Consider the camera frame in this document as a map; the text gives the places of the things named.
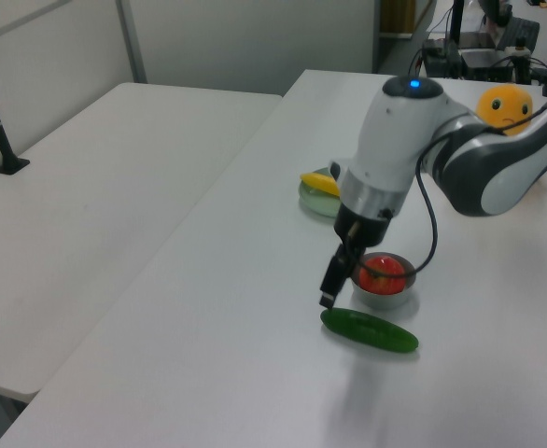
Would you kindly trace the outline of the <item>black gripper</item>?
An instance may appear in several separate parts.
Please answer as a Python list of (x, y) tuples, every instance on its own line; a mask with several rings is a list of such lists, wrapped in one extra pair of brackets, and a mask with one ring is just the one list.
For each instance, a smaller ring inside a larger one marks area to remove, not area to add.
[(333, 228), (341, 244), (331, 258), (320, 286), (321, 306), (332, 309), (346, 278), (354, 280), (358, 277), (362, 255), (366, 249), (383, 241), (391, 219), (391, 215), (362, 217), (343, 203), (340, 205)]

